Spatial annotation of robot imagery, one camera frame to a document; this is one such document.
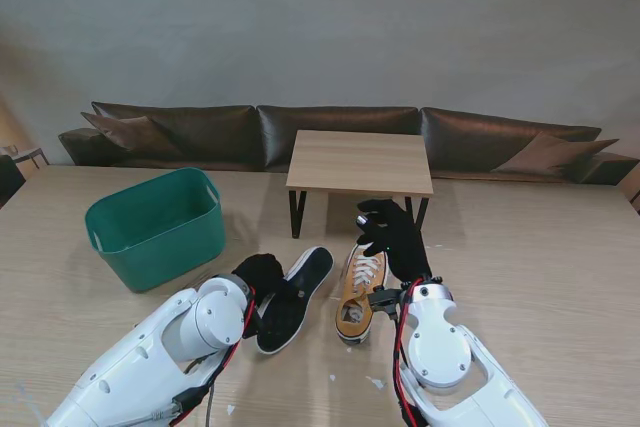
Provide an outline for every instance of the green plastic basket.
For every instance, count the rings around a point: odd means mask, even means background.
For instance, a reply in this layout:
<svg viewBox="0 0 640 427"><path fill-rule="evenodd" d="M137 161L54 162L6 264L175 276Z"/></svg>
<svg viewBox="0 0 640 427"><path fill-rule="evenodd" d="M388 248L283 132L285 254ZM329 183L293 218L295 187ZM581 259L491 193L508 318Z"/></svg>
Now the green plastic basket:
<svg viewBox="0 0 640 427"><path fill-rule="evenodd" d="M185 168L112 194L85 215L94 250L133 292L217 257L225 245L217 189Z"/></svg>

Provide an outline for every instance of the sneaker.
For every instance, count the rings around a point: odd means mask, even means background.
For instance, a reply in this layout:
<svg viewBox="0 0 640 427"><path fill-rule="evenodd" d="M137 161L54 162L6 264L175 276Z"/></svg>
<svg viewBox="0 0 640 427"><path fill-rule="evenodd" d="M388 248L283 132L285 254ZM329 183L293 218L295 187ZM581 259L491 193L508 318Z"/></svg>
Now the sneaker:
<svg viewBox="0 0 640 427"><path fill-rule="evenodd" d="M342 299L336 312L336 330L347 344L359 344L369 335L373 312L367 295L387 280L387 254L365 257L369 245L356 245L347 260Z"/></svg>
<svg viewBox="0 0 640 427"><path fill-rule="evenodd" d="M298 335L311 297L332 268L333 257L324 247L312 247L300 256L284 276L286 289L267 296L258 309L265 327L256 336L261 353L275 354Z"/></svg>

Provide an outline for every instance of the white rubber sole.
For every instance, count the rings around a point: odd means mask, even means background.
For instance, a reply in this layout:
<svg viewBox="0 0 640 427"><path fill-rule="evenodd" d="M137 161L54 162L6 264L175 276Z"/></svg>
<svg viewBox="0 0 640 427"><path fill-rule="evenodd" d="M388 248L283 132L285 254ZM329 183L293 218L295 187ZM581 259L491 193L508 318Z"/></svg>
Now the white rubber sole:
<svg viewBox="0 0 640 427"><path fill-rule="evenodd" d="M356 249L358 249L358 247L361 247L360 245L356 244L353 249L351 250L351 253L349 254L349 257L347 258L347 265L349 265L351 263L351 259L353 259L353 256L356 252ZM386 258L386 269L384 271L384 279L382 279L382 286L386 286L387 285L387 278L389 277L389 258L386 256L385 254L385 258ZM361 344L362 342L364 342L365 340L367 340L367 337L369 337L369 333L371 332L371 322L369 322L369 326L367 327L367 329L358 337L346 337L344 335L342 335L342 332L340 332L338 330L338 325L336 324L336 332L338 333L338 337L340 337L340 340L342 340L345 344L347 345L358 345Z"/></svg>
<svg viewBox="0 0 640 427"><path fill-rule="evenodd" d="M291 267L291 269L289 269L289 272L287 272L287 274L284 276L285 280L291 280L293 278L294 275L296 275L298 273L298 271L300 271L300 269L302 268L302 266L304 265L304 263L307 261L307 259L309 258L309 256L313 253L314 250L320 248L320 246L316 246L316 247L311 247L310 249L305 250L302 255L300 256L300 258L296 261L295 264L293 264L293 267ZM309 304L311 303L311 299L313 298L313 295L316 293L316 290L318 290L320 288L320 286L322 284L324 284L324 281L327 280L327 277L329 277L329 275L331 274L331 271L333 270L333 266L335 265L335 261L333 260L333 255L331 256L331 268L329 269L329 271L327 272L327 275L325 275L322 280L318 283L318 285L316 286L315 289L313 289L313 292L311 292L311 295L309 296L309 302L307 302L307 306L304 309L304 316L302 317L302 322L300 322L300 326L298 327L298 330L296 330L296 332L291 336L291 338L289 340L287 340L287 342L285 342L282 347L280 347L279 349L276 349L274 351L271 352L265 352L264 350L262 350L260 348L260 346L258 345L258 337L256 336L256 347L258 348L258 351L261 354L264 355L273 355L273 354L277 354L278 352L280 352L282 349L284 349L287 345L289 345L291 343L291 341L293 339L295 339L298 336L298 333L300 332L300 329L302 329L302 326L304 325L304 321L307 318L307 310L309 310ZM269 303L271 303L271 299L273 299L274 294L270 294L262 303L262 305L258 308L258 314L260 315L260 317L262 317L262 315L266 312L267 307L269 307Z"/></svg>

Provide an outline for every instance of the tan sneaker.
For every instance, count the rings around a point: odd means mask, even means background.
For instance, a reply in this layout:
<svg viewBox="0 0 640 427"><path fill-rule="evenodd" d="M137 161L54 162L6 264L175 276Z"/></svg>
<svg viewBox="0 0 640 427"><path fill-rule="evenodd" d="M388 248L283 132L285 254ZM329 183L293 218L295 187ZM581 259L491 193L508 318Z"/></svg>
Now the tan sneaker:
<svg viewBox="0 0 640 427"><path fill-rule="evenodd" d="M347 344L359 344L369 335L373 312L367 294L387 280L387 254L365 257L369 245L356 245L347 260L342 299L336 312L336 330Z"/></svg>

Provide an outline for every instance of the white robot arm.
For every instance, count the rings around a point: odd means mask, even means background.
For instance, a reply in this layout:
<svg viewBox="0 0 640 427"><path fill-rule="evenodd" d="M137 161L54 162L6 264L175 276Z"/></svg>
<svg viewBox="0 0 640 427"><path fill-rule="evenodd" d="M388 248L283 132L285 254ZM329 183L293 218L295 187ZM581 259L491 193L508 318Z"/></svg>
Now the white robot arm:
<svg viewBox="0 0 640 427"><path fill-rule="evenodd" d="M417 285L408 316L417 322L402 365L402 384L433 427L548 427L533 404L477 337L445 314L455 310L449 290L439 283ZM475 362L485 384L448 410L438 410L422 388L436 394L453 391Z"/></svg>
<svg viewBox="0 0 640 427"><path fill-rule="evenodd" d="M251 297L235 275L176 293L85 371L48 427L175 425L225 367L253 311Z"/></svg>

